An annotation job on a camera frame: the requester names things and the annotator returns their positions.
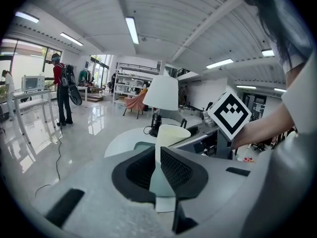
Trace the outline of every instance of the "ceiling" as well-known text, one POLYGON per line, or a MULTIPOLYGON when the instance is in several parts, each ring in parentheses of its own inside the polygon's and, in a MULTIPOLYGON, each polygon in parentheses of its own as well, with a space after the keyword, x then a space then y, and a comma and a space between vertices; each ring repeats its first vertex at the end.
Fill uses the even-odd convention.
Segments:
POLYGON ((15 17, 10 31, 63 42, 83 55, 117 54, 166 60, 200 74, 229 76, 237 84, 284 86, 277 60, 262 56, 269 39, 256 9, 242 0, 29 0, 22 11, 40 21, 15 17), (132 42, 125 17, 135 18, 140 44, 132 42), (65 32, 84 45, 60 37, 65 32), (231 67, 206 65, 231 58, 231 67))

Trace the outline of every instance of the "desk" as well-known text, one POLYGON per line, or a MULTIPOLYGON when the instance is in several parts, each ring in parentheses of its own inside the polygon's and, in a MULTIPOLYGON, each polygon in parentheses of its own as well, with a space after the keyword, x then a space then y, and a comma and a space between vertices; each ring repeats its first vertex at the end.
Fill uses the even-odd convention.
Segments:
MULTIPOLYGON (((162 118, 162 124, 173 124, 180 126, 178 121, 169 118, 162 118)), ((144 127, 128 130, 117 136, 107 147, 105 158, 119 153, 131 151, 138 142, 147 142, 155 144, 156 137, 143 133, 144 127)), ((149 133, 150 127, 145 129, 145 133, 149 133)))
POLYGON ((88 87, 87 86, 77 86, 78 90, 85 90, 85 103, 86 103, 86 107, 87 107, 87 95, 88 95, 88 87))
POLYGON ((29 138, 28 134, 26 133, 26 130, 24 127, 24 123, 23 123, 23 120, 21 117, 21 110, 28 109, 28 108, 38 106, 38 105, 42 105, 44 121, 47 122, 44 104, 48 103, 49 107, 50 107, 51 120, 53 123, 53 127, 55 128, 54 116, 53 116, 53 111, 52 111, 52 102, 51 102, 51 91, 50 90, 43 90, 43 91, 34 91, 34 92, 28 92, 28 93, 19 92, 19 93, 14 93, 13 98, 14 98, 16 117, 18 119, 18 123, 19 123, 20 129, 21 129, 22 135, 25 136, 26 140, 28 141, 28 143, 31 147, 31 150, 34 152, 33 146, 31 145, 30 138, 29 138), (44 94, 48 95, 48 99, 43 98, 44 94), (21 100, 21 99, 29 98, 29 97, 36 96, 36 95, 40 95, 41 98, 33 100, 33 101, 19 103, 19 100, 21 100))

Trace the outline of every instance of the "black pants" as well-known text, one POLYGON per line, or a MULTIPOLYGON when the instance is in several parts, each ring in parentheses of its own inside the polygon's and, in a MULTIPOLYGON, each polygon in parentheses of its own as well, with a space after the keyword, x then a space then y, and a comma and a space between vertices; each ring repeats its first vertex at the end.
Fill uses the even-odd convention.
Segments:
POLYGON ((57 87, 57 102, 58 102, 59 121, 60 122, 65 121, 64 108, 63 108, 64 105, 66 109, 67 120, 72 121, 67 87, 63 87, 63 86, 57 87))

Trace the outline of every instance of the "pink chair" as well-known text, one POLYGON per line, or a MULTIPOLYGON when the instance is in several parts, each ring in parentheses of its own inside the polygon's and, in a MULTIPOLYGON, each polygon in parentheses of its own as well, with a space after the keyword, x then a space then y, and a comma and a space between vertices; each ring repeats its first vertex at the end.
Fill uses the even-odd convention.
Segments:
POLYGON ((144 109, 144 106, 145 106, 143 104, 143 100, 144 100, 145 95, 146 95, 146 92, 141 92, 136 97, 133 97, 133 98, 126 97, 126 98, 124 98, 126 108, 125 108, 125 111, 124 111, 123 115, 125 114, 127 109, 131 109, 131 112, 132 112, 132 109, 137 109, 138 110, 137 119, 139 119, 140 110, 142 111, 142 114, 143 114, 143 109, 144 109))

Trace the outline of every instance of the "glossy white floor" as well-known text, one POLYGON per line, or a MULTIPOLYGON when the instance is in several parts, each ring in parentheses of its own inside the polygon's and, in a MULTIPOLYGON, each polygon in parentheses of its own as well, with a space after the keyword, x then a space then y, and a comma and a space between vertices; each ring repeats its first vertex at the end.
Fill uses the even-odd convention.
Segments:
MULTIPOLYGON (((112 103, 88 103, 88 106, 71 105, 74 124, 62 129, 60 138, 61 158, 58 161, 60 179, 63 180, 86 163, 103 158, 110 142, 121 133, 145 127, 151 124, 152 113, 136 119, 135 112, 115 108, 112 103)), ((24 114, 23 122, 31 143, 35 149, 32 154, 27 142, 21 135, 17 120, 6 121, 3 124, 5 133, 0 135, 2 150, 2 171, 7 184, 13 193, 24 195, 33 201, 36 190, 45 184, 55 184, 59 181, 56 172, 56 161, 59 157, 58 138, 61 131, 53 128, 49 109, 46 107, 48 122, 43 119, 42 109, 24 114)), ((54 119, 58 119, 57 106, 53 106, 54 119)), ((187 127, 201 122, 199 117, 188 116, 187 127)), ((37 196, 48 187, 43 187, 37 196)))

